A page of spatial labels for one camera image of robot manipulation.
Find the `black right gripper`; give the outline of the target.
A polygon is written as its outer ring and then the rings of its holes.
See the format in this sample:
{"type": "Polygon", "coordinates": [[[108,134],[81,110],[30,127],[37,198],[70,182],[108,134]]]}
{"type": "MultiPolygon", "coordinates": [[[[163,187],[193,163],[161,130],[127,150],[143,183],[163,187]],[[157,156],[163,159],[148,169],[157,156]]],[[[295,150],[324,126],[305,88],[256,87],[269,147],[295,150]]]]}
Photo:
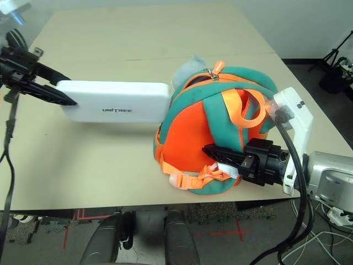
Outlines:
{"type": "Polygon", "coordinates": [[[205,145],[202,151],[218,163],[239,168],[244,181],[260,186],[283,184],[288,151],[270,140],[252,139],[246,144],[244,153],[215,144],[205,145]]]}

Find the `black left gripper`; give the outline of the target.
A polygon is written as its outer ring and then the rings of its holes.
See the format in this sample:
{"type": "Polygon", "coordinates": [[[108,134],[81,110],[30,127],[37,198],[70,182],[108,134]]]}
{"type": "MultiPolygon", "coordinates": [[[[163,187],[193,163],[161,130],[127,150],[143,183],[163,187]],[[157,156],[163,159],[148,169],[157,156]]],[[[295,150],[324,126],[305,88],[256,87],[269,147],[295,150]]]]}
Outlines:
{"type": "Polygon", "coordinates": [[[35,76],[49,82],[70,80],[64,74],[39,63],[38,57],[24,48],[1,48],[1,82],[12,93],[28,94],[62,106],[77,105],[77,102],[56,88],[35,83],[35,76]]]}

